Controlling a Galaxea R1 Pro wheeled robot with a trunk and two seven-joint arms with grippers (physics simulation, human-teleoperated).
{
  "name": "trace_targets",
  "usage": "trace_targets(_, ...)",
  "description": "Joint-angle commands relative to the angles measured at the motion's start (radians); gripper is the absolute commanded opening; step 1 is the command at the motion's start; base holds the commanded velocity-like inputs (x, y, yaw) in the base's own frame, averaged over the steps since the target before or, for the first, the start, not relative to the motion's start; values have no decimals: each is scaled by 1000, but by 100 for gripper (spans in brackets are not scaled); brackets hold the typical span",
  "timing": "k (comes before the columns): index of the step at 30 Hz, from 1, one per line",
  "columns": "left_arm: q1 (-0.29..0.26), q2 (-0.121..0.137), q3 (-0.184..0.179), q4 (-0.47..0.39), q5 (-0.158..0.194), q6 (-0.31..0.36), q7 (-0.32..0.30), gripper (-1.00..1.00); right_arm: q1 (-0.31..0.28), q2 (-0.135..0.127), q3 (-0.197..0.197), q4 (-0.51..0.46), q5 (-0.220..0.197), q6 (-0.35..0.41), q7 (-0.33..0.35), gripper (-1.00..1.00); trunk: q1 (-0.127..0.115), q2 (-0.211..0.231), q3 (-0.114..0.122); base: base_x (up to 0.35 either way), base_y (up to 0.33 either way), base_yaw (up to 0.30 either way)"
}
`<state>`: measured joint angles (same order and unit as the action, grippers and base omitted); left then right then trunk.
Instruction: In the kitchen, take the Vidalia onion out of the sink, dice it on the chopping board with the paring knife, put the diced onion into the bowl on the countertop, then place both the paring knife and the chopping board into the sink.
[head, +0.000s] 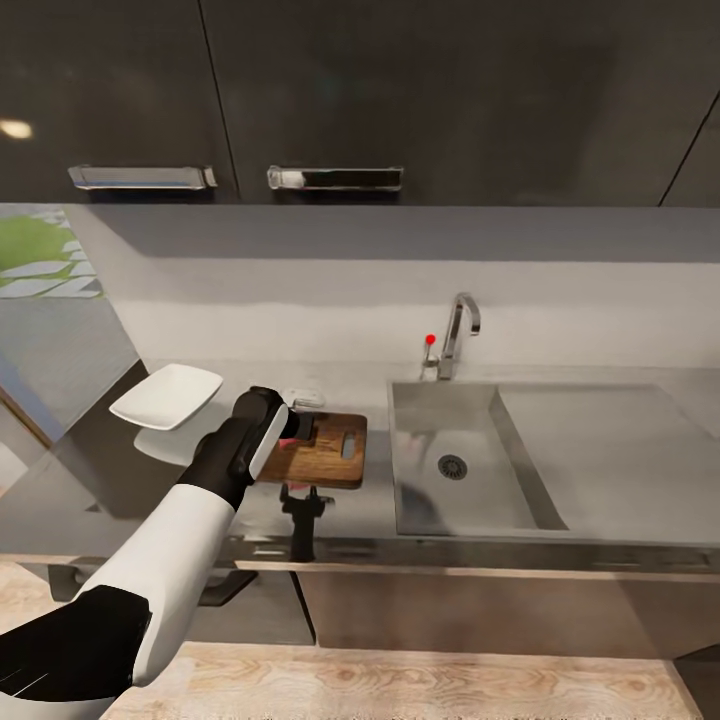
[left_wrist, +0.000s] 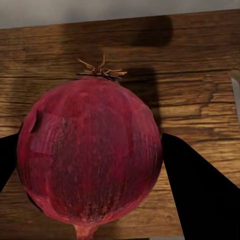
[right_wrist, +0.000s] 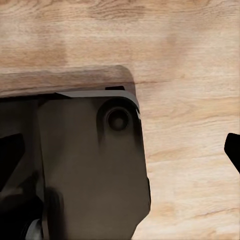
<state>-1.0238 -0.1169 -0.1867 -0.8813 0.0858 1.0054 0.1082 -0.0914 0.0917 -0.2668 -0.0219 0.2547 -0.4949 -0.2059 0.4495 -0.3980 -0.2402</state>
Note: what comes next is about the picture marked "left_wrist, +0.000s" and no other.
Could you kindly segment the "vidalia onion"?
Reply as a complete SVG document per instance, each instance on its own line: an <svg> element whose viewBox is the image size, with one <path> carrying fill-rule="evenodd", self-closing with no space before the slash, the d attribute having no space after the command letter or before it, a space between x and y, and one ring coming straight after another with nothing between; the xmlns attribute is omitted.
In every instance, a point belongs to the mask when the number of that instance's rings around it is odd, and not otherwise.
<svg viewBox="0 0 240 240"><path fill-rule="evenodd" d="M21 116L14 149L29 200L73 224L78 240L93 240L100 224L135 209L164 159L147 99L115 80L126 72L103 72L104 62L97 69L82 62L92 71L78 75L88 76L50 90Z"/></svg>

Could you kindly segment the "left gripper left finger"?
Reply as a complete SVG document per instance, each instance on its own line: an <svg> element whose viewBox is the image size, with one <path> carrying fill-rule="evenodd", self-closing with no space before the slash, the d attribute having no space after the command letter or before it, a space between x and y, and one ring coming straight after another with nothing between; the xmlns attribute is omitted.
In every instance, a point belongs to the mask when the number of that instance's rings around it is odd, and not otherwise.
<svg viewBox="0 0 240 240"><path fill-rule="evenodd" d="M17 167L14 155L17 138L18 134L14 134L0 139L0 192Z"/></svg>

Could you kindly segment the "cutting board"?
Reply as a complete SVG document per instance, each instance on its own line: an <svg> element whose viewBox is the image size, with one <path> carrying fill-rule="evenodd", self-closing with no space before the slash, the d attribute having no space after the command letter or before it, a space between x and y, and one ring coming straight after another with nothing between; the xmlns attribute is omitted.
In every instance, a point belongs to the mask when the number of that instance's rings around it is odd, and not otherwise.
<svg viewBox="0 0 240 240"><path fill-rule="evenodd" d="M115 78L146 99L160 132L186 142L240 189L240 123L231 71L240 70L240 9L0 29L0 139L19 134L46 93L88 75ZM22 116L22 118L21 118ZM167 175L93 240L183 237ZM0 192L0 240L78 240L73 224L29 199L17 165Z"/></svg>

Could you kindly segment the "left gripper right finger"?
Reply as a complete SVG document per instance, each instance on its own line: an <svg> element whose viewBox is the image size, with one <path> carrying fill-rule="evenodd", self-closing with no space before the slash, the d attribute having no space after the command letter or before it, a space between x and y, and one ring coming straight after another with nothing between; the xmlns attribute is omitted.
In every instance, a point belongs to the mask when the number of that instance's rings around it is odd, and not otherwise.
<svg viewBox="0 0 240 240"><path fill-rule="evenodd" d="M240 240L240 189L181 138L162 137L185 240Z"/></svg>

